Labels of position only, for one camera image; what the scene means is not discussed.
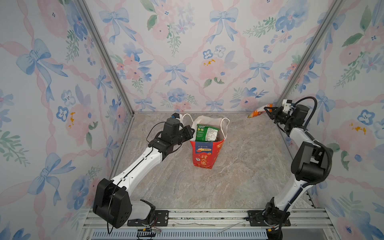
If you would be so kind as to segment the orange snack pack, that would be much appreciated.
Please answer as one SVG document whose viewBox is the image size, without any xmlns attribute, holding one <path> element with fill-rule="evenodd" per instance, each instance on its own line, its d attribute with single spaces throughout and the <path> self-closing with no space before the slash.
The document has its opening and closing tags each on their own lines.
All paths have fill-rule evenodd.
<svg viewBox="0 0 384 240">
<path fill-rule="evenodd" d="M 248 119 L 260 116 L 263 113 L 265 113 L 264 107 L 273 107 L 273 104 L 267 104 L 267 105 L 264 105 L 264 106 L 262 106 L 262 107 L 260 107 L 260 108 L 258 108 L 256 110 L 254 110 L 252 113 L 250 113 L 248 115 Z"/>
</svg>

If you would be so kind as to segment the green snack pack back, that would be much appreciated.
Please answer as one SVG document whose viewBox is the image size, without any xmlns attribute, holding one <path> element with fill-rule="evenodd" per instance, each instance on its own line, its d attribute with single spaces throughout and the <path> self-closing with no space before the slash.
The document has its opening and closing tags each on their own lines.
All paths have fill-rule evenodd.
<svg viewBox="0 0 384 240">
<path fill-rule="evenodd" d="M 218 139 L 219 128 L 197 124 L 196 142 L 215 142 Z"/>
</svg>

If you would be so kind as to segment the red paper bag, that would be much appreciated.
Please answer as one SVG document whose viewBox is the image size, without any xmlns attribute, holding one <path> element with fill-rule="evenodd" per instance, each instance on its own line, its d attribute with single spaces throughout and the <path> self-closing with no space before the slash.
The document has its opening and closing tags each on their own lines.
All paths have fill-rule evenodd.
<svg viewBox="0 0 384 240">
<path fill-rule="evenodd" d="M 228 118 L 211 118 L 207 116 L 199 116 L 193 119 L 190 114 L 184 114 L 181 122 L 184 125 L 191 124 L 191 127 L 195 129 L 194 136 L 190 140 L 193 149 L 194 166 L 212 169 L 228 136 L 228 127 L 231 121 Z M 218 139 L 215 142 L 196 142 L 197 124 L 219 128 Z"/>
</svg>

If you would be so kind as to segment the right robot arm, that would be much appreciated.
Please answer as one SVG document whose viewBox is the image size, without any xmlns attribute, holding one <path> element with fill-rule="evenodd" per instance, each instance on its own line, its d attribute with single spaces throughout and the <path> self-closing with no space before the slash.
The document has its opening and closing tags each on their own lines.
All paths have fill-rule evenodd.
<svg viewBox="0 0 384 240">
<path fill-rule="evenodd" d="M 267 204 L 261 218 L 268 226 L 284 223 L 290 208 L 309 188 L 323 182 L 331 172 L 334 151 L 316 140 L 305 128 L 309 108 L 288 101 L 281 107 L 265 106 L 266 114 L 299 148 L 291 163 L 291 178 Z"/>
</svg>

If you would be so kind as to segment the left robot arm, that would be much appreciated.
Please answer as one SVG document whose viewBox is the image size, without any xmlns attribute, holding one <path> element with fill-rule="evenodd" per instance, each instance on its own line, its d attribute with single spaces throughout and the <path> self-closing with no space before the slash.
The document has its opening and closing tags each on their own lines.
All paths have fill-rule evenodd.
<svg viewBox="0 0 384 240">
<path fill-rule="evenodd" d="M 163 122 L 163 130 L 148 142 L 144 152 L 123 172 L 111 180 L 98 183 L 93 212 L 115 229 L 128 221 L 142 221 L 151 225 L 156 207 L 145 200 L 131 201 L 131 195 L 144 177 L 168 155 L 176 152 L 184 142 L 191 140 L 195 130 L 176 118 Z"/>
</svg>

